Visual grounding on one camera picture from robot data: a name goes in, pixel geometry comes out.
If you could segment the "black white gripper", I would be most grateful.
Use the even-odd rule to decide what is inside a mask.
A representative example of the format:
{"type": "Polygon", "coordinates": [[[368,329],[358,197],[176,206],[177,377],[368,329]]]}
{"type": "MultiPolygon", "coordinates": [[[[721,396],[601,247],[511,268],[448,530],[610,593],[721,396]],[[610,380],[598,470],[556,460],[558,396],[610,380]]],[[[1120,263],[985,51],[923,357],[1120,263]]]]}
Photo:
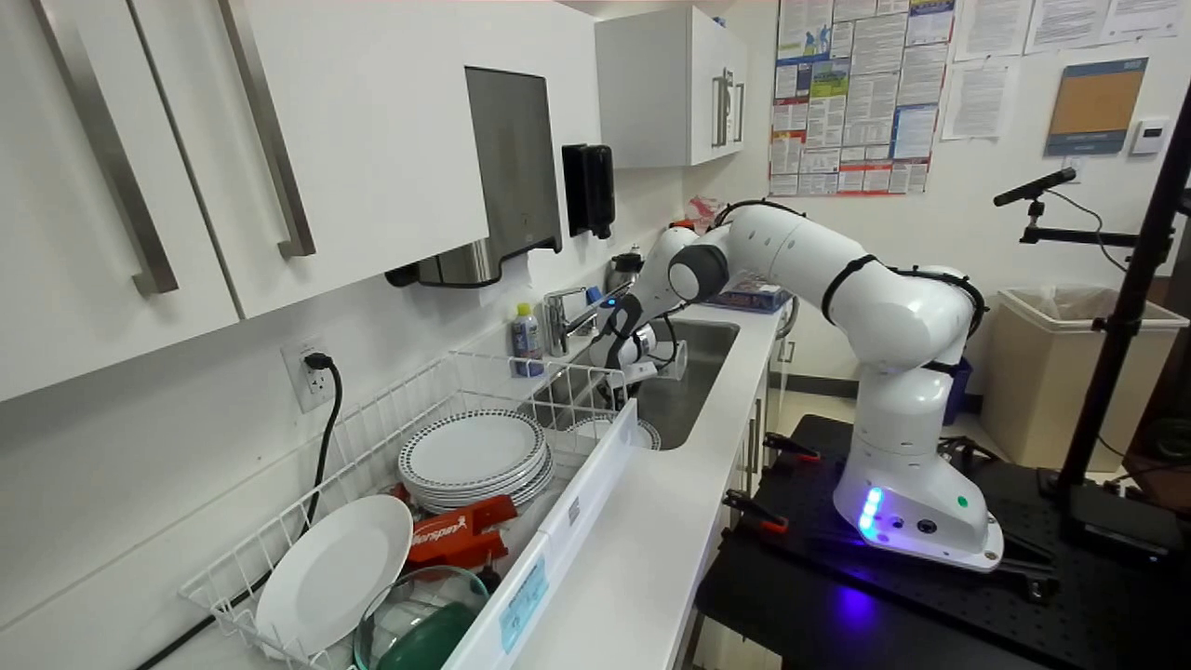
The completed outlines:
{"type": "Polygon", "coordinates": [[[647,355],[642,304],[647,304],[647,268],[641,254],[619,254],[608,262],[608,293],[615,299],[615,312],[608,315],[608,364],[630,369],[647,355]]]}

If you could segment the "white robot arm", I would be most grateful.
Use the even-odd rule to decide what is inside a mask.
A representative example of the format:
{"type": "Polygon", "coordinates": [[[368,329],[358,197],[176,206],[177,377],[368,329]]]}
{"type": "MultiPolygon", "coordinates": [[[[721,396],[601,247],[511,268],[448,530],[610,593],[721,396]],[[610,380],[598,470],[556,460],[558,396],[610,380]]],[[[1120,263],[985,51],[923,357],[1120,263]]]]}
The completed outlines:
{"type": "Polygon", "coordinates": [[[995,573],[1003,557],[1000,522],[979,485],[936,453],[951,369],[982,319],[982,293],[951,268],[888,268],[778,202],[734,202],[707,235],[672,228],[654,243],[615,300],[608,362],[641,362],[631,335],[642,325],[721,293],[738,277],[810,300],[861,362],[832,513],[868,546],[995,573]]]}

